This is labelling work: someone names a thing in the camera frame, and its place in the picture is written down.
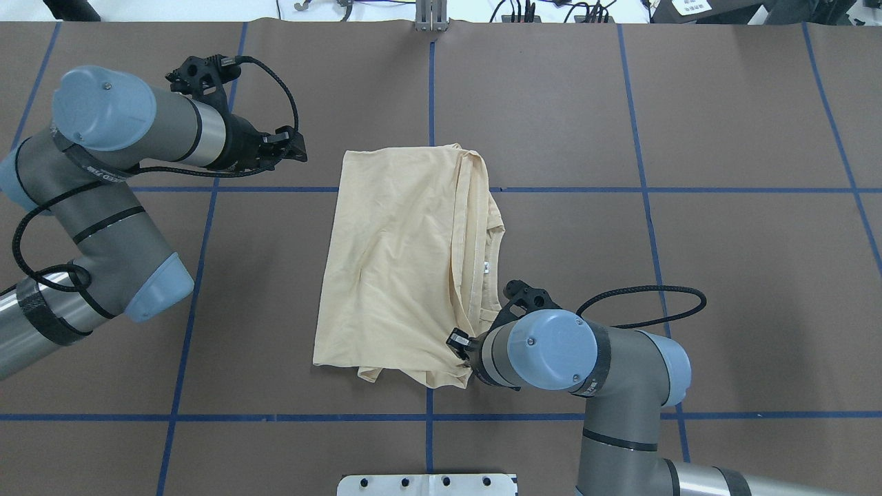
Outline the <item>aluminium frame post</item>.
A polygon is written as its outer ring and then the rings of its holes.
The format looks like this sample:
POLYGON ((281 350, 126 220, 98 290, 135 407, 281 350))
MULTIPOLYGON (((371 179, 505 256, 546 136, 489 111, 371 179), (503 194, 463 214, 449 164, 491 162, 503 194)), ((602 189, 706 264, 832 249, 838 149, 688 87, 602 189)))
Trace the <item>aluminium frame post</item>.
POLYGON ((416 0, 415 31, 445 32, 449 28, 447 0, 416 0))

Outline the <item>black water bottle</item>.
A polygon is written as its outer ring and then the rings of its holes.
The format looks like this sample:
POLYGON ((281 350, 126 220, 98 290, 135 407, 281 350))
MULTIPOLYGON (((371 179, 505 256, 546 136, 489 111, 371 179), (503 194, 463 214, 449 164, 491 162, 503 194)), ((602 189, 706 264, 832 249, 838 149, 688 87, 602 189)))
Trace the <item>black water bottle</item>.
POLYGON ((56 20, 73 22, 100 22, 101 15, 86 0, 44 0, 56 20))

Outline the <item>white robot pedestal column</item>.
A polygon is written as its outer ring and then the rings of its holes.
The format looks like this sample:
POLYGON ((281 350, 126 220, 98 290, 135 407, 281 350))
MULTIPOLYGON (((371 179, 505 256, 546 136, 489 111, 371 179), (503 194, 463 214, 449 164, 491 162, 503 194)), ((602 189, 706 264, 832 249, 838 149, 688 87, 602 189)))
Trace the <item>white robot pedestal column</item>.
POLYGON ((352 475, 337 495, 517 495, 517 476, 504 473, 352 475))

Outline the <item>cream long-sleeve printed shirt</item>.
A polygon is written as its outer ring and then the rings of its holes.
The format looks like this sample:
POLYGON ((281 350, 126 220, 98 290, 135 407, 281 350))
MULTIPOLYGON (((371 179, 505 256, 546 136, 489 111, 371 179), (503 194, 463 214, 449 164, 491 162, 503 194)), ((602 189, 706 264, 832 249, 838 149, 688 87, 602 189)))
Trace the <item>cream long-sleeve printed shirt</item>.
POLYGON ((341 161, 312 364, 429 389, 473 372, 447 345, 501 310, 505 233, 482 155, 458 144, 348 151, 341 161))

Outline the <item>black box with label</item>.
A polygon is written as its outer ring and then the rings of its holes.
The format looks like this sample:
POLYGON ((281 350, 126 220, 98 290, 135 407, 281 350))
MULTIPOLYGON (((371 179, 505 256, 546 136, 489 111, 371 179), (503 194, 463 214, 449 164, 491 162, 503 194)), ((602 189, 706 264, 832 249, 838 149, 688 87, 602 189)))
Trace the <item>black box with label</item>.
POLYGON ((651 24, 746 25, 763 1, 653 1, 651 24))

